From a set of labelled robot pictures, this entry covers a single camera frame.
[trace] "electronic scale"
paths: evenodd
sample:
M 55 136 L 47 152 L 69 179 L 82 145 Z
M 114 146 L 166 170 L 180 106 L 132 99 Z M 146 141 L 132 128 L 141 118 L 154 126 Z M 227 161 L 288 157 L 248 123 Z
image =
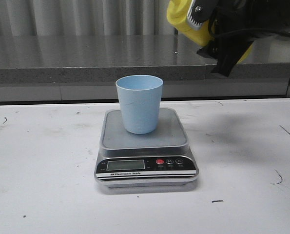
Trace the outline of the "electronic scale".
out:
M 199 169 L 186 133 L 173 109 L 161 108 L 157 128 L 148 134 L 125 130 L 120 110 L 106 112 L 95 167 L 108 187 L 183 185 Z

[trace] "scale control panel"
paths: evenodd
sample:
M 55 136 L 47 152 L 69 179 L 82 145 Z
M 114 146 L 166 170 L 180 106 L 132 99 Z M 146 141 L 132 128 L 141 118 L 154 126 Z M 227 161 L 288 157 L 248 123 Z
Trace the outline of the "scale control panel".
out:
M 96 168 L 96 177 L 103 181 L 190 178 L 197 173 L 193 161 L 186 156 L 140 156 L 108 158 Z

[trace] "red button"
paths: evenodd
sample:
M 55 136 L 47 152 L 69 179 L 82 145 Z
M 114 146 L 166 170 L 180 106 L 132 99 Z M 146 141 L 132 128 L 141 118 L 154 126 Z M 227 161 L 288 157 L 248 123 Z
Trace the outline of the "red button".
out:
M 163 159 L 157 159 L 156 161 L 155 161 L 157 164 L 163 164 L 164 163 L 164 160 Z

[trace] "light blue cup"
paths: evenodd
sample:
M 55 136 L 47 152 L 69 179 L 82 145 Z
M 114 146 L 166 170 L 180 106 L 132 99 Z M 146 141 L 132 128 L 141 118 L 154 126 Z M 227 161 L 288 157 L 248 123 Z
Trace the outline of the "light blue cup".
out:
M 135 134 L 152 132 L 158 123 L 163 80 L 150 75 L 133 75 L 116 81 L 123 124 Z

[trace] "display screen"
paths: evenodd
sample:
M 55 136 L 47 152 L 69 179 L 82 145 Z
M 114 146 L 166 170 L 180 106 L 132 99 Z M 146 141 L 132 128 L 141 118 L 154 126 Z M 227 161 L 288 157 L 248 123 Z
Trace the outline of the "display screen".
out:
M 144 160 L 108 161 L 107 171 L 145 169 Z

